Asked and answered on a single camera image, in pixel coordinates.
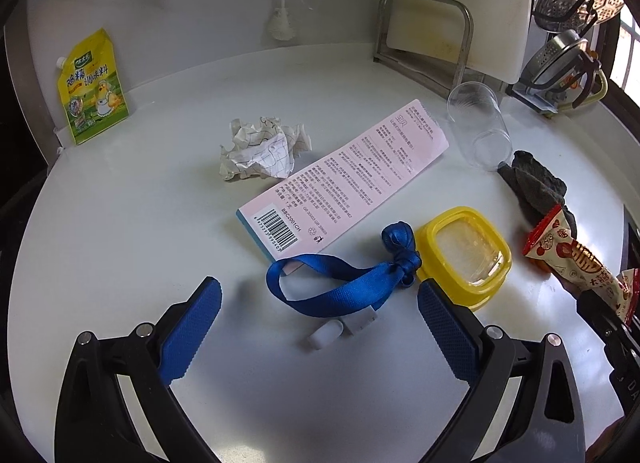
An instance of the silver bolt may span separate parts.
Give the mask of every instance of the silver bolt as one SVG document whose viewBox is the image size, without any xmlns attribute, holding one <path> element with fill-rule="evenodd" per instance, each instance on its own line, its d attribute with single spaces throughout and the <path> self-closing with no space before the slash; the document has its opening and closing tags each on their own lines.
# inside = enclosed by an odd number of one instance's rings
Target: silver bolt
<svg viewBox="0 0 640 463">
<path fill-rule="evenodd" d="M 502 330 L 500 328 L 498 328 L 497 326 L 489 326 L 486 329 L 486 334 L 489 335 L 489 337 L 498 340 L 498 338 L 502 338 Z"/>
<path fill-rule="evenodd" d="M 140 324 L 137 328 L 136 328 L 136 335 L 138 335 L 139 337 L 148 337 L 149 335 L 151 335 L 154 331 L 154 327 L 152 324 L 149 324 L 148 322 L 145 322 L 144 324 Z"/>
<path fill-rule="evenodd" d="M 85 344 L 89 344 L 89 342 L 91 342 L 91 337 L 92 335 L 90 331 L 83 331 L 78 335 L 77 342 L 79 345 L 84 346 Z"/>
<path fill-rule="evenodd" d="M 558 347 L 559 345 L 562 344 L 562 339 L 556 335 L 555 333 L 549 334 L 546 336 L 546 340 L 549 342 L 549 344 L 551 344 L 552 346 L 556 346 Z"/>
</svg>

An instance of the blue ribbon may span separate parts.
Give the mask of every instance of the blue ribbon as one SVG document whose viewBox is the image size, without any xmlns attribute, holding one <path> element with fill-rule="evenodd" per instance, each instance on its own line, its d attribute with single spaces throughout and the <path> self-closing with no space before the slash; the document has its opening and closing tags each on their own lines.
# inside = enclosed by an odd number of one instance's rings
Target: blue ribbon
<svg viewBox="0 0 640 463">
<path fill-rule="evenodd" d="M 396 286 L 414 284 L 415 271 L 422 265 L 420 254 L 415 250 L 414 231 L 407 223 L 400 221 L 386 227 L 382 231 L 382 242 L 393 254 L 393 262 L 380 263 L 372 268 L 354 268 L 332 255 L 304 253 L 273 263 L 267 270 L 267 287 L 282 302 L 311 317 L 339 317 L 368 306 L 378 309 Z M 280 289 L 280 275 L 287 263 L 296 261 L 322 275 L 348 282 L 310 299 L 289 300 Z"/>
</svg>

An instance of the metal cutting board holder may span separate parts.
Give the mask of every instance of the metal cutting board holder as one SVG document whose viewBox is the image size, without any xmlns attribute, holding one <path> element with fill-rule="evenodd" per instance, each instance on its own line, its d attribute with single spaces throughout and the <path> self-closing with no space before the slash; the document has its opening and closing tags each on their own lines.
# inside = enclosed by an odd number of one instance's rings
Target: metal cutting board holder
<svg viewBox="0 0 640 463">
<path fill-rule="evenodd" d="M 494 77 L 469 69 L 466 63 L 474 36 L 474 20 L 469 9 L 457 0 L 427 0 L 455 6 L 465 21 L 465 31 L 460 43 L 458 62 L 429 57 L 420 53 L 404 52 L 386 45 L 386 36 L 391 18 L 390 8 L 392 0 L 380 0 L 378 7 L 378 34 L 373 60 L 381 62 L 418 84 L 429 88 L 443 98 L 448 98 L 451 90 L 463 82 L 482 82 L 491 87 L 496 93 L 504 93 L 506 84 Z"/>
</svg>

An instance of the yellow lid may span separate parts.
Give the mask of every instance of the yellow lid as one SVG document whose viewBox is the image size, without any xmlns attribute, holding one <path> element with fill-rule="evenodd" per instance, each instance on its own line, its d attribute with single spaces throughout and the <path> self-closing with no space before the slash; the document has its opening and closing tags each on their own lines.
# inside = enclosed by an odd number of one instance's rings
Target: yellow lid
<svg viewBox="0 0 640 463">
<path fill-rule="evenodd" d="M 415 234 L 422 258 L 421 281 L 432 277 L 455 304 L 475 311 L 502 286 L 511 268 L 511 250 L 477 210 L 455 207 Z"/>
</svg>

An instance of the barcode number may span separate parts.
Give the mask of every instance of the barcode number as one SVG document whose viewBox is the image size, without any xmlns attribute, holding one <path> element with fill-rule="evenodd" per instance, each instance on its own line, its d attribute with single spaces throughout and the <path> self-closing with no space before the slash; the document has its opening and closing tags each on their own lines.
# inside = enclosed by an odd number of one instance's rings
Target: barcode number
<svg viewBox="0 0 640 463">
<path fill-rule="evenodd" d="M 265 212 L 255 217 L 255 220 L 278 252 L 286 250 L 298 240 L 294 231 L 289 228 L 275 208 L 265 209 Z"/>
</svg>

